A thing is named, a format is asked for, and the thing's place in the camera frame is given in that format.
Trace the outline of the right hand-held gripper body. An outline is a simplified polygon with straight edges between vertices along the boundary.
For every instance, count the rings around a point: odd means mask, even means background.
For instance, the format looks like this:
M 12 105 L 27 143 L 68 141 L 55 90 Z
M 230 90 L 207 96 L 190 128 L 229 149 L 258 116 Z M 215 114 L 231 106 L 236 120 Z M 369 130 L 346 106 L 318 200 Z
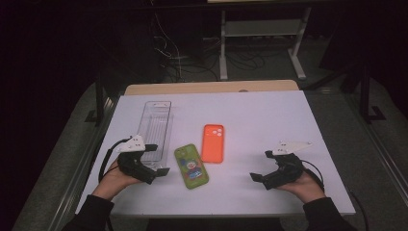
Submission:
M 273 149 L 275 163 L 278 169 L 272 173 L 264 175 L 263 182 L 267 190 L 275 189 L 285 184 L 297 180 L 304 166 L 301 160 L 295 155 L 295 152 L 310 147 L 309 141 L 280 141 Z

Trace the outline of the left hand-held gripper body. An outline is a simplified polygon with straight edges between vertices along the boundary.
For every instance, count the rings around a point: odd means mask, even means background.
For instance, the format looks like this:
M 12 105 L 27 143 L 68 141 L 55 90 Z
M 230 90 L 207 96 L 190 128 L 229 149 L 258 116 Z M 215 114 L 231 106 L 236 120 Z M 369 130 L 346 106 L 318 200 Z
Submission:
M 156 171 L 145 166 L 141 161 L 141 157 L 146 152 L 141 135 L 135 135 L 121 144 L 117 152 L 119 153 L 117 157 L 118 167 L 124 174 L 147 184 L 151 184 L 157 177 Z

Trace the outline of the clear plastic tray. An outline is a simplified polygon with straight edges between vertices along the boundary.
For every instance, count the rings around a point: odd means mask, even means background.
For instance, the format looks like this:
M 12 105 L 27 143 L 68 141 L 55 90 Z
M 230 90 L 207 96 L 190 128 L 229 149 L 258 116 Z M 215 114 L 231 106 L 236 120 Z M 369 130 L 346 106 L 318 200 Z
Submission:
M 171 124 L 170 101 L 145 103 L 138 134 L 142 136 L 145 144 L 156 144 L 157 149 L 142 155 L 141 161 L 144 165 L 153 169 L 166 167 Z

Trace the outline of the green cartoon phone case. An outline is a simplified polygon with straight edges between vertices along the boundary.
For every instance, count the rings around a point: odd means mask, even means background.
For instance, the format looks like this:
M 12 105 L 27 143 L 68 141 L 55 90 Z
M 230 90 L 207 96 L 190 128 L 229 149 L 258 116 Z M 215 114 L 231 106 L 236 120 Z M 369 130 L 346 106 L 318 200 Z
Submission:
M 176 148 L 174 157 L 187 189 L 192 190 L 209 182 L 208 172 L 194 144 Z

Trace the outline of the orange phone case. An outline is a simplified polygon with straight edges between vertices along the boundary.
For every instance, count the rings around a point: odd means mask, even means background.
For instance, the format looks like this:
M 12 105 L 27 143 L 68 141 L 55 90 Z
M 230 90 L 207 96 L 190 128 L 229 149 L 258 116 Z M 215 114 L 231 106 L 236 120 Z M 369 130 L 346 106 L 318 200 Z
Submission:
M 223 147 L 224 127 L 220 124 L 206 124 L 203 129 L 201 160 L 220 164 L 223 161 Z

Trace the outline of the person's right hand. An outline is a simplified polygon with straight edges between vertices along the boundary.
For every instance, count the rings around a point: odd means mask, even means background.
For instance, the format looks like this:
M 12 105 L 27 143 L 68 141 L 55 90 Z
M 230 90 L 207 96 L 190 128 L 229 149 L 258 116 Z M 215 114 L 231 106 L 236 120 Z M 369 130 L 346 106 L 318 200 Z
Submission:
M 303 172 L 294 182 L 278 187 L 278 190 L 294 194 L 304 204 L 325 198 L 323 190 L 307 172 Z

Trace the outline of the person's left hand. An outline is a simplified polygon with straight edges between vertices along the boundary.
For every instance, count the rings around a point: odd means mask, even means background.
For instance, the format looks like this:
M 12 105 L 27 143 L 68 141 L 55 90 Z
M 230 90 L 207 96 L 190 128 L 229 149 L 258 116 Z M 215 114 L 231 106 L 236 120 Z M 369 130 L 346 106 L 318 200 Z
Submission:
M 92 192 L 92 195 L 111 201 L 128 186 L 138 184 L 139 182 L 140 180 L 124 174 L 118 168 L 117 161 L 114 161 Z

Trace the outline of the black metal stand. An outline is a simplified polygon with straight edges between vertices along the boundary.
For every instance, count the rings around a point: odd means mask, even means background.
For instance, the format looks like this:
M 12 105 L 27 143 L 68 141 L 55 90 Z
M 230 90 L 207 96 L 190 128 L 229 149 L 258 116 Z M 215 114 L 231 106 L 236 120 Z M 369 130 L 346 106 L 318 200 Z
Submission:
M 370 105 L 370 72 L 368 67 L 363 67 L 363 74 L 360 82 L 360 116 L 367 124 L 376 120 L 385 120 L 384 114 L 377 106 Z
M 94 122 L 98 127 L 104 118 L 105 91 L 102 83 L 101 74 L 98 73 L 95 78 L 95 109 L 88 112 L 85 122 Z

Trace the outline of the light wooden table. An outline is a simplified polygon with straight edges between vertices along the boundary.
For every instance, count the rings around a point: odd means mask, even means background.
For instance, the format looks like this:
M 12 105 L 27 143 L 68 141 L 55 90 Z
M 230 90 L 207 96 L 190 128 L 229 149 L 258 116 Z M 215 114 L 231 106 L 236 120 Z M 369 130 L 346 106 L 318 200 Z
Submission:
M 299 90 L 299 87 L 293 80 L 140 84 L 128 86 L 124 94 L 152 95 L 287 90 Z

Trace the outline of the aluminium rail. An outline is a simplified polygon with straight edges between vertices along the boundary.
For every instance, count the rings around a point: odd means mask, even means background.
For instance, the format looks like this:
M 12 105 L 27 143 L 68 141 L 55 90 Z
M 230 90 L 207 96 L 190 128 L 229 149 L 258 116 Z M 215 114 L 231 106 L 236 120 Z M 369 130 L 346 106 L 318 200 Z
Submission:
M 115 99 L 103 99 L 99 105 L 83 96 L 75 107 L 48 161 L 48 189 L 55 193 L 55 207 L 45 231 L 61 231 L 74 216 L 115 105 Z
M 396 165 L 395 160 L 391 156 L 391 152 L 387 149 L 384 142 L 380 140 L 378 134 L 374 131 L 374 128 L 372 127 L 373 119 L 365 118 L 363 115 L 361 115 L 359 105 L 351 95 L 346 94 L 344 99 L 368 135 L 370 142 L 377 152 L 381 165 L 389 174 L 405 206 L 408 207 L 408 180 L 403 176 L 402 172 Z

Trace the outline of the white metal desk frame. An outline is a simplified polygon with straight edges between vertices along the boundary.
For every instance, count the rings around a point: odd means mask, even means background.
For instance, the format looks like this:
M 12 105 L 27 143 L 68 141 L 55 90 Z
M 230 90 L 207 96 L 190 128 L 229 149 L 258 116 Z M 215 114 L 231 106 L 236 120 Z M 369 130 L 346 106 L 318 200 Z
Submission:
M 226 11 L 221 12 L 220 23 L 220 55 L 219 78 L 221 81 L 228 79 L 225 41 L 227 38 L 238 37 L 266 37 L 266 36 L 295 36 L 293 45 L 287 50 L 293 69 L 299 80 L 305 80 L 306 74 L 297 57 L 303 36 L 306 31 L 311 8 L 306 8 L 300 19 L 269 19 L 269 20 L 241 20 L 229 21 Z

